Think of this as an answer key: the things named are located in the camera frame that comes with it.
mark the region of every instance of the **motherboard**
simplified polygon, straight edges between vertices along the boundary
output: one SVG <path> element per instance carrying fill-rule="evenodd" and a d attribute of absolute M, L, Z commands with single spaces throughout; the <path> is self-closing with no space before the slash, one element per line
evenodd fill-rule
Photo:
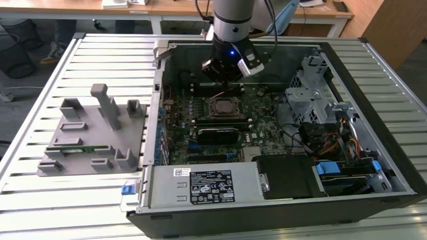
<path fill-rule="evenodd" d="M 262 85 L 191 85 L 164 91 L 170 165 L 250 162 L 287 153 L 278 93 Z"/>

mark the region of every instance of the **open computer tower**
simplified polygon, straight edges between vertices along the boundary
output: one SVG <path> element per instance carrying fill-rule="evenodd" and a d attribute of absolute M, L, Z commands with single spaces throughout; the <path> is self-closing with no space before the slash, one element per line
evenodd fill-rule
<path fill-rule="evenodd" d="M 272 45 L 258 41 L 258 51 Z M 168 47 L 139 204 L 127 212 L 148 237 L 346 224 L 426 198 L 426 182 L 327 42 L 280 42 L 266 70 L 227 87 L 202 73 L 208 42 Z"/>

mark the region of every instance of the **wooden desk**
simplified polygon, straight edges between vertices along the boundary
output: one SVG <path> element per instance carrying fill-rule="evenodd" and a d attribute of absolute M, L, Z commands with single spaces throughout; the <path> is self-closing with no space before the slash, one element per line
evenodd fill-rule
<path fill-rule="evenodd" d="M 152 0 L 151 21 L 160 27 L 160 21 L 200 21 L 195 7 L 195 0 Z M 207 0 L 199 0 L 199 6 L 203 13 L 207 10 Z M 210 4 L 208 15 L 212 14 L 212 2 Z M 332 25 L 327 36 L 338 38 L 344 29 L 346 23 L 352 19 L 351 12 L 339 12 L 334 6 L 332 0 L 327 0 L 324 5 L 316 7 L 298 8 L 292 24 L 322 24 Z"/>
<path fill-rule="evenodd" d="M 207 0 L 199 1 L 203 12 Z M 338 12 L 328 0 L 327 4 L 296 10 L 294 24 L 332 25 L 328 37 L 339 37 L 350 12 Z M 130 8 L 103 9 L 102 0 L 0 0 L 1 18 L 28 19 L 98 19 L 98 20 L 150 20 L 152 33 L 162 34 L 162 21 L 202 21 L 194 0 L 151 0 L 148 5 L 130 5 Z"/>

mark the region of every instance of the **white cable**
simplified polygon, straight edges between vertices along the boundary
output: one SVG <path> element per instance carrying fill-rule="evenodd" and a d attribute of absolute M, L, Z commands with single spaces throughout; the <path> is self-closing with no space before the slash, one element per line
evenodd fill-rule
<path fill-rule="evenodd" d="M 43 86 L 13 86 L 7 87 L 5 89 L 43 89 Z"/>

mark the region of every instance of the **power supply label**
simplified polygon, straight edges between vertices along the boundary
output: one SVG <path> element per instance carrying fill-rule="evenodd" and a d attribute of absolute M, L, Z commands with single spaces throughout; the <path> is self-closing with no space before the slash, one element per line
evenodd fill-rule
<path fill-rule="evenodd" d="M 190 196 L 190 202 L 194 205 L 235 202 L 232 171 L 191 172 Z"/>

